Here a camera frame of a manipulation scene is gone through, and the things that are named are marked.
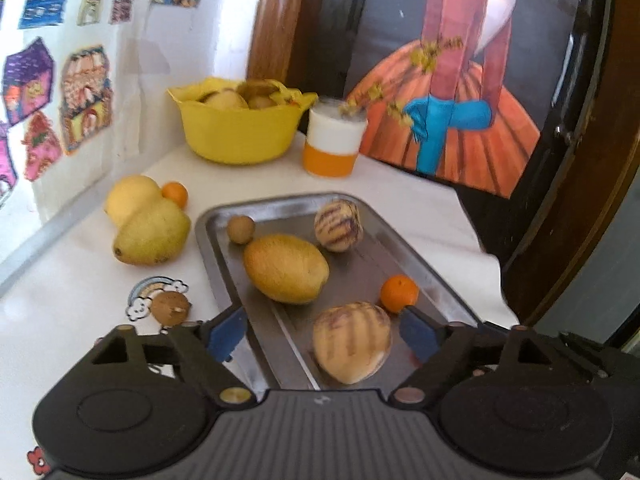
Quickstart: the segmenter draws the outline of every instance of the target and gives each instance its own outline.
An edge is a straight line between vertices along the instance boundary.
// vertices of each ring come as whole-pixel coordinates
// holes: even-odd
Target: glass
[[[309,112],[302,165],[311,174],[345,177],[353,171],[367,115],[364,110],[343,114],[342,104],[338,99],[320,98]]]

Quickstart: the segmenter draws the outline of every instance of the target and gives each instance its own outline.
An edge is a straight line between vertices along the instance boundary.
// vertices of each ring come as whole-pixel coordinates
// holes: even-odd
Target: screw
[[[246,388],[232,387],[220,392],[220,400],[227,404],[244,404],[251,399],[251,392]]]
[[[402,402],[402,404],[418,404],[424,400],[425,395],[424,391],[420,388],[406,386],[396,390],[394,397],[398,402]]]

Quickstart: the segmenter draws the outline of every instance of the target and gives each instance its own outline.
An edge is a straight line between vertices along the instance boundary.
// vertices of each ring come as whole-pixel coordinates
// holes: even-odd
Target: small orange
[[[184,209],[189,199],[187,188],[180,184],[180,182],[167,182],[164,184],[164,186],[162,186],[162,196],[173,200],[180,209]]]
[[[414,280],[399,274],[386,280],[380,289],[380,301],[389,312],[398,314],[407,305],[415,305],[419,294]]]

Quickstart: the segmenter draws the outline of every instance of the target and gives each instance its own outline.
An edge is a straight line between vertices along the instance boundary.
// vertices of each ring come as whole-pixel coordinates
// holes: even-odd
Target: yellow bowl
[[[272,97],[281,104],[261,110],[216,110],[198,102],[212,92],[235,89],[239,81],[209,77],[194,85],[169,88],[169,95],[180,108],[184,135],[191,149],[223,164],[257,164],[283,155],[293,142],[302,114],[318,95],[302,94],[277,81],[270,82],[280,88]]]

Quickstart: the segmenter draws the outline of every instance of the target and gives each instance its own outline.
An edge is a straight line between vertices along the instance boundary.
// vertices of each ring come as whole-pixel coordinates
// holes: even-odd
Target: metal tray
[[[269,300],[248,279],[242,265],[242,247],[231,243],[226,224],[234,215],[247,215],[256,223],[255,237],[288,233],[316,242],[314,216],[327,202],[343,198],[358,205],[364,240],[354,250],[333,254],[321,248],[330,266],[328,283],[310,305],[284,305]],[[332,306],[353,301],[379,304],[380,287],[395,274],[406,274],[420,287],[417,307],[439,322],[463,321],[475,326],[479,319],[437,273],[373,209],[341,193],[271,198],[216,207],[196,224],[196,238],[216,301],[220,308],[242,304],[251,327],[249,342],[265,377],[291,390],[378,388],[386,397],[417,367],[391,315],[393,346],[380,370],[351,386],[333,380],[316,364],[312,327],[316,316]]]

